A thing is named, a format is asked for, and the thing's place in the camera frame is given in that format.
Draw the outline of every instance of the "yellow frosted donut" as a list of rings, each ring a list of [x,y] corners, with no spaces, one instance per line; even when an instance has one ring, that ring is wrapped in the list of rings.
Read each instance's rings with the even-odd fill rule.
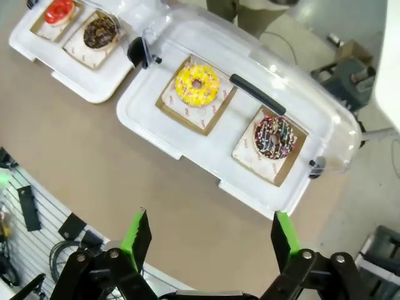
[[[175,87],[183,102],[191,106],[202,106],[217,97],[219,79],[209,67],[195,64],[180,70]]]

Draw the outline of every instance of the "metal screw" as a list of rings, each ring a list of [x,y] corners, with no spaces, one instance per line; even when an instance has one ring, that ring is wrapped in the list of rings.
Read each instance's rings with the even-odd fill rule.
[[[310,258],[312,258],[312,254],[310,253],[310,252],[308,252],[308,251],[304,251],[303,253],[302,253],[302,256],[305,258],[305,259],[310,259]]]
[[[117,258],[118,256],[119,256],[118,251],[112,250],[112,251],[110,252],[110,258]]]
[[[338,255],[338,256],[336,256],[336,261],[338,262],[338,263],[344,263],[344,257],[343,257],[343,255]]]
[[[80,263],[83,262],[85,260],[85,255],[80,254],[77,256],[77,261],[79,261]]]

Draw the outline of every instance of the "red frosted donut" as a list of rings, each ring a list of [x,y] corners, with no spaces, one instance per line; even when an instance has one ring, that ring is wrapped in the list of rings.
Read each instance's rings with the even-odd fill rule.
[[[73,0],[54,0],[46,11],[44,20],[51,26],[59,26],[67,22],[74,13]]]

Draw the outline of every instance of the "white tray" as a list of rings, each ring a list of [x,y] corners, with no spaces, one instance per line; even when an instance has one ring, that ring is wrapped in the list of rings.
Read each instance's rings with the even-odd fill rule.
[[[26,14],[12,31],[9,45],[30,61],[38,59],[49,66],[54,70],[51,73],[52,77],[90,103],[106,101],[113,95],[127,73],[133,68],[132,63],[121,46],[113,51],[98,70],[83,66],[63,51],[62,46],[65,42],[95,11],[94,8],[89,6],[84,6],[83,13],[59,42],[50,42],[33,34],[30,31],[32,25],[51,1],[40,0],[32,10],[29,11],[27,9]],[[107,0],[97,0],[100,5],[102,2],[106,3]]]
[[[282,105],[296,103],[296,95],[293,92],[278,91],[273,82],[261,82],[260,78],[265,76],[258,74],[256,70],[248,70],[248,61],[243,55],[246,48],[238,51],[241,55],[237,56],[233,52],[218,51],[221,43],[233,48],[242,47],[222,34],[218,39],[210,39],[208,44],[198,43],[193,36],[193,28],[202,32],[213,29],[201,22],[190,23],[191,26],[187,29],[177,27],[177,32],[171,33],[174,39],[182,41],[187,47],[163,44],[162,63],[142,70],[127,88],[117,105],[119,120],[173,158],[180,159],[181,156],[186,156],[219,178],[221,189],[267,218],[272,219],[274,211],[277,210],[291,214],[310,182],[309,160],[315,159],[324,150],[320,139],[307,137],[299,154],[300,159],[296,160],[282,185],[276,187],[239,165],[231,156],[243,132],[260,108],[260,104],[251,96],[238,90],[208,136],[202,136],[180,125],[155,106],[157,98],[176,69],[190,54],[188,49],[196,49],[196,54],[207,58],[210,63],[218,62],[219,68],[237,73],[256,86],[262,86],[268,94],[279,99]],[[325,136],[329,140],[332,134],[330,120],[323,119],[311,102],[299,106],[301,115],[298,119],[302,121],[301,124],[307,123],[305,120],[310,118],[314,120],[306,130],[316,133],[315,136]]]

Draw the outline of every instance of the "sprinkle donut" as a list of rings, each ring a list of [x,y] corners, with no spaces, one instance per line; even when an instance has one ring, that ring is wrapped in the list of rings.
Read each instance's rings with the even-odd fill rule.
[[[258,153],[269,159],[282,159],[293,150],[293,128],[283,117],[265,117],[254,129]]]
[[[215,100],[219,91],[217,74],[207,66],[184,67],[175,82],[177,95],[190,106],[203,106]]]

